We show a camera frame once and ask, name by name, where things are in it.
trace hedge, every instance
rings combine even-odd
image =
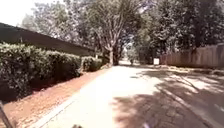
[[[81,62],[82,71],[94,72],[101,68],[102,60],[93,57],[83,57]]]
[[[80,58],[33,46],[0,44],[0,100],[21,98],[31,89],[78,77]]]

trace shrub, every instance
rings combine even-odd
[[[93,57],[82,58],[82,63],[81,63],[82,71],[85,71],[85,72],[97,71],[101,68],[101,66],[102,66],[101,59],[95,59]]]
[[[77,77],[79,61],[71,54],[0,44],[0,95],[6,93],[3,86],[21,98],[29,95],[32,88],[41,89],[43,85]]]

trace tree canopy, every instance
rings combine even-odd
[[[36,4],[22,27],[106,53],[133,43],[139,59],[223,43],[221,0],[64,0]]]

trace foliage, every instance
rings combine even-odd
[[[127,50],[127,57],[129,60],[137,59],[138,55],[137,55],[135,47],[132,46],[130,49]]]
[[[27,16],[22,26],[101,52],[110,51],[113,63],[113,59],[120,58],[124,43],[136,32],[139,10],[146,1],[64,0],[65,5],[36,4],[33,16]]]
[[[223,2],[157,0],[155,3],[142,13],[142,27],[135,37],[141,55],[156,57],[223,43]]]
[[[118,62],[123,47],[133,40],[138,58],[147,61],[161,54],[224,40],[221,0],[64,0],[64,3],[37,4],[34,15],[24,19],[27,22],[23,26],[93,47],[109,56],[111,64]]]
[[[20,26],[64,41],[72,41],[74,33],[68,24],[68,18],[65,6],[60,2],[36,3],[33,15],[26,15]]]
[[[0,44],[0,54],[0,84],[17,90],[19,98],[31,88],[79,76],[75,55],[10,44]]]
[[[101,59],[95,59],[93,57],[83,57],[82,58],[81,68],[85,72],[97,71],[101,68],[101,66],[102,66]]]

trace wall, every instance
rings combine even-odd
[[[3,23],[0,23],[0,41],[7,43],[23,42],[28,45],[35,45],[36,47],[57,50],[80,56],[95,55],[95,52],[92,49],[84,48],[75,44],[64,42],[49,36]]]
[[[164,65],[194,68],[224,68],[224,44],[160,56]]]

